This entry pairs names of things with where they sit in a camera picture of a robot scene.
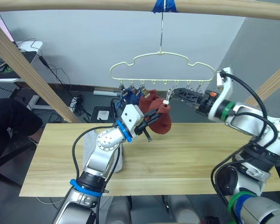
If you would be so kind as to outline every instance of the wooden frame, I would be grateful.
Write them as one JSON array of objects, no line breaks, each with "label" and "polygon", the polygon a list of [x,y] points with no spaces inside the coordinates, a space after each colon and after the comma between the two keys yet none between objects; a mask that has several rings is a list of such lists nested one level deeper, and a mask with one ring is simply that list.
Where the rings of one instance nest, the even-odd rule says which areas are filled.
[{"label": "wooden frame", "polygon": [[[269,96],[271,96],[277,89],[280,88],[280,68],[276,71],[275,74],[272,75],[256,93],[259,95],[262,101],[266,101]],[[253,97],[245,100],[246,104],[251,106],[258,106],[258,103]]]},{"label": "wooden frame", "polygon": [[[101,9],[152,11],[156,0],[0,0],[0,12],[42,9]],[[280,4],[254,0],[175,0],[181,13],[235,15],[280,20]],[[25,82],[68,122],[80,123],[64,102],[54,93],[37,71],[0,29],[0,56]],[[271,93],[266,87],[259,90]]]}]

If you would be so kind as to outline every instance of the white hanger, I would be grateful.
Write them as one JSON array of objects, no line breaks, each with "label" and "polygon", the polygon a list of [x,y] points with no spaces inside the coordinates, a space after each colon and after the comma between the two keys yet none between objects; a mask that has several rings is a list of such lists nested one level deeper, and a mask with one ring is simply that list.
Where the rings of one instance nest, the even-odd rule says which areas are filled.
[{"label": "white hanger", "polygon": [[[166,0],[164,0],[164,9],[163,9],[163,12],[166,11]],[[180,55],[180,54],[177,54],[177,53],[172,53],[172,52],[165,52],[165,51],[162,51],[162,40],[163,40],[163,12],[162,12],[162,21],[161,21],[161,42],[160,42],[160,51],[158,52],[155,52],[155,53],[148,53],[148,54],[143,54],[143,55],[138,55],[136,57],[134,57],[133,59],[133,63],[131,64],[128,64],[127,62],[120,62],[120,63],[117,63],[115,65],[113,65],[111,68],[110,68],[110,77],[115,79],[115,80],[119,80],[121,83],[123,81],[130,81],[131,83],[134,83],[134,81],[141,81],[142,84],[145,83],[145,81],[152,81],[153,84],[155,84],[156,82],[158,81],[162,81],[164,84],[167,84],[168,82],[170,81],[174,81],[175,84],[179,84],[180,82],[186,82],[187,85],[190,85],[191,82],[199,82],[200,85],[202,85],[203,82],[209,82],[211,81],[215,74],[216,74],[216,70],[213,69],[210,65],[208,64],[205,64],[205,63],[202,63],[202,62],[195,62],[194,64],[190,64],[189,63],[189,59],[184,56],[184,55]],[[174,56],[178,56],[178,57],[182,57],[184,59],[186,59],[186,64],[187,66],[191,66],[191,67],[194,67],[196,66],[197,64],[200,64],[200,65],[203,65],[203,66],[206,66],[207,68],[211,69],[212,71],[212,77],[210,79],[143,79],[143,78],[116,78],[113,76],[112,74],[112,71],[115,67],[121,65],[121,64],[125,64],[129,67],[131,66],[134,66],[136,64],[136,60],[138,58],[141,58],[141,57],[146,57],[146,56],[150,56],[150,55],[174,55]]]}]

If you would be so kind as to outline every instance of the chair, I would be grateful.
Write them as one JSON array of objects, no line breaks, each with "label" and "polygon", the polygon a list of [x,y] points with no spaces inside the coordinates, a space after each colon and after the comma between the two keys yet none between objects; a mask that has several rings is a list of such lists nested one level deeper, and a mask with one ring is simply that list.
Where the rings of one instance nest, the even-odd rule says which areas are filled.
[{"label": "chair", "polygon": [[[3,154],[3,152],[6,150],[8,144],[11,142],[11,139],[9,137],[8,132],[6,131],[4,134],[1,135],[0,138],[0,167],[3,166],[4,164],[6,164],[8,161],[12,160],[14,157],[16,157],[17,155],[29,150],[29,149],[36,149],[36,145],[31,142],[28,143],[20,148],[17,148],[16,150],[1,156]],[[0,173],[0,181],[5,182],[7,184],[11,184],[17,187],[22,187],[21,184],[9,179],[8,177],[4,176],[3,174]]]}]

